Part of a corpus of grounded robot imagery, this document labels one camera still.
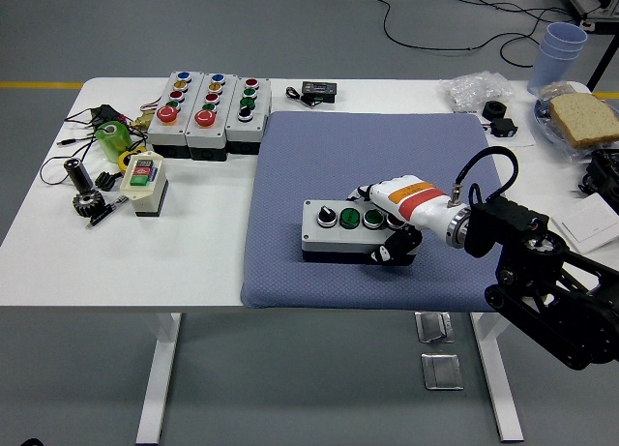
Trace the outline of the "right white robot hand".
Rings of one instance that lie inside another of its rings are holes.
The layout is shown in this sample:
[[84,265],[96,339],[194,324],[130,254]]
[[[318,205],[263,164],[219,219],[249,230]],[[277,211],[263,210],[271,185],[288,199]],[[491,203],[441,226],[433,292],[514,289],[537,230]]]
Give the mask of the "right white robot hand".
[[434,232],[447,245],[457,245],[457,216],[462,204],[453,205],[449,196],[414,175],[361,186],[347,199],[369,201],[403,223],[371,253],[374,262],[387,263],[405,257],[421,245],[425,229]]

